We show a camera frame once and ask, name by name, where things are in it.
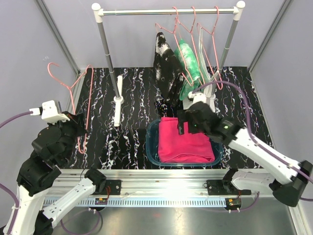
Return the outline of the black white patterned trousers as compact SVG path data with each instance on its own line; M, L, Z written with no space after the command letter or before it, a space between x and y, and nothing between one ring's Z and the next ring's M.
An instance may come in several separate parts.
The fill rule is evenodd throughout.
M175 107L184 82L182 66L162 32L156 35L154 78L165 101Z

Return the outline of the black marble pattern mat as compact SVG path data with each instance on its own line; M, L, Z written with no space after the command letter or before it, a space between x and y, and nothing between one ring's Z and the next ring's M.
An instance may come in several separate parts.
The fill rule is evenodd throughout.
M152 68L116 68L123 76L121 124L114 127L114 91L109 71L96 68L93 73L87 151L80 154L74 149L65 169L202 169L202 167L160 167L152 164L146 156L146 130L151 122L160 117L176 117L181 106L168 106L154 84ZM251 129L261 141L273 147L265 117L247 67L224 67L222 78L236 84L245 93L250 109ZM91 69L84 79L76 111L87 115ZM242 96L233 88L224 86L215 92L218 115L232 117L246 125ZM221 162L207 169L260 168L260 165L244 154L224 147Z

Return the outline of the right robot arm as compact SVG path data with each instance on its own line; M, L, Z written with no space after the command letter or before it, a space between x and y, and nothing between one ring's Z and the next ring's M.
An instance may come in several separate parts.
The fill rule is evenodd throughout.
M196 102L187 110L177 112L178 132L185 133L184 124L191 134L203 133L210 140L222 143L257 162L267 172L252 173L230 169L222 179L223 191L250 190L272 193L275 199L295 207L313 170L312 163L298 162L279 153L256 138L248 128L228 117L219 117L208 104Z

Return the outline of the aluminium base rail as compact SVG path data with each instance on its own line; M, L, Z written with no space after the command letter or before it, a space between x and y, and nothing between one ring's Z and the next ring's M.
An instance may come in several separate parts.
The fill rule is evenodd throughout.
M96 205L90 195L79 201L81 207L223 207L230 195L209 195L207 180L221 180L227 169L150 169L100 170L107 180L121 180L119 195L112 195L107 205ZM44 207L56 202L80 181L81 171L63 169L44 200Z

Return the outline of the magenta pink trousers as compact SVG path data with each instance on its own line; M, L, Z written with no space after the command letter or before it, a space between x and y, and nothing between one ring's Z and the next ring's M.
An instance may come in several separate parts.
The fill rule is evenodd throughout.
M203 133L180 135L178 118L162 117L159 123L158 156L162 163L208 164L215 161L212 145Z

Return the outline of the white grey clothes rack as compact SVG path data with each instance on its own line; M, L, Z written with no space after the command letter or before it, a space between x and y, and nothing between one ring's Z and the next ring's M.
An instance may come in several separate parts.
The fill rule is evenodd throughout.
M218 59L219 61L219 65L220 65L220 72L222 72L223 70L223 66L225 63L225 60L227 58L228 55L228 51L235 33L235 30L237 28L237 24L241 18L243 9L245 8L246 3L243 0L240 0L236 3L236 5L233 8L229 8L229 9L219 9L220 14L233 14L233 22L227 37L227 41L225 43L224 46L224 50L222 53L222 56L220 59ZM123 87L123 78L121 75L119 76L115 76L115 72L114 72L114 68L112 65L112 59L111 59L111 55L110 55L110 51L109 51L109 46L108 46L108 42L107 42L107 38L106 38L106 34L105 34L105 29L103 26L103 17L105 15L158 15L158 10L159 9L149 9L149 10L104 10L103 8L101 8L100 4L98 3L93 3L91 6L93 13L94 13L94 17L95 17L95 21L97 22L98 25L98 29L99 29L99 33L100 33L100 37L101 37L101 42L103 45L103 49L105 52L105 56L106 56L106 61L108 64L108 68L109 68L109 73L110 73L110 77L111 77L111 81L112 81L112 85L113 85L113 90L115 92L115 97L114 97L114 102L115 102L115 112L114 112L114 126L115 127L119 127L120 123L121 123L121 107L122 104L124 102L124 98L122 96L122 87ZM184 13L179 13L179 14L194 14L194 16L196 16L196 14L217 14L217 10L214 8L208 8L208 9L195 9L195 8L191 8L191 9L180 9L183 10ZM216 84L219 81L215 81L213 80L214 85L213 88L216 88Z

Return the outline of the blue transparent plastic bin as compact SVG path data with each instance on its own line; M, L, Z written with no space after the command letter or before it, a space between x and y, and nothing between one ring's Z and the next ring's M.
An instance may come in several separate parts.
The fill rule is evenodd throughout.
M148 160L160 167L212 167L218 165L224 155L224 147L221 143L215 143L210 140L215 161L208 164L183 164L183 163L162 163L158 156L158 137L159 137L159 123L161 119L157 119L150 123L146 133L146 156Z

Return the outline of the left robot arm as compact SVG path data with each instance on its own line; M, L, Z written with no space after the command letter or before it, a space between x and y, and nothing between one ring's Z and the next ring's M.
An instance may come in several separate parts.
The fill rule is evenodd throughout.
M73 189L43 207L49 189L61 175L60 167L68 163L72 155L76 139L87 132L82 113L62 112L53 117L55 123L48 122L32 142L33 151L17 176L17 192L1 185L14 200L9 221L0 229L2 235L50 235L82 199L102 194L106 189L106 176L91 168Z

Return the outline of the green white tie-dye trousers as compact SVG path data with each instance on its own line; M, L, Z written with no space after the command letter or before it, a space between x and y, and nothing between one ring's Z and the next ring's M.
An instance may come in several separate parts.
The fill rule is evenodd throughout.
M174 53L183 69L180 76L182 87L179 94L179 99L183 101L190 92L200 86L201 73L191 47L183 39L179 40L179 47Z

